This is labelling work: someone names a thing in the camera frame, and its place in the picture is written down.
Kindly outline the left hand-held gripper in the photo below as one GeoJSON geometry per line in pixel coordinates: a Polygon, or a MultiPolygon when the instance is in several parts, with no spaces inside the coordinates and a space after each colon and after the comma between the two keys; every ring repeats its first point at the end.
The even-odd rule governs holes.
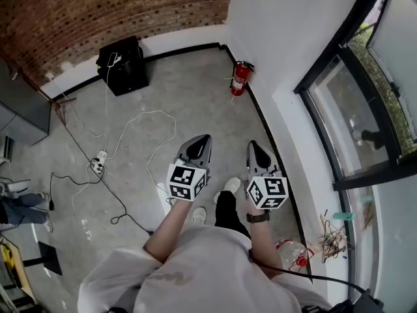
{"type": "Polygon", "coordinates": [[[193,137],[180,146],[177,158],[167,173],[168,195],[171,198],[194,201],[207,186],[212,152],[212,136],[193,137]]]}

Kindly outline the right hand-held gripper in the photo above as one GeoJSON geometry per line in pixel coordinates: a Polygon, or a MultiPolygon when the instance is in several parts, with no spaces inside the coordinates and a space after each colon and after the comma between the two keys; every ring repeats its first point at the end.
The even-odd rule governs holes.
{"type": "Polygon", "coordinates": [[[258,210],[273,210],[289,198],[288,181],[280,172],[275,154],[264,145],[251,140],[247,146],[248,182],[244,185],[246,199],[258,210]]]}

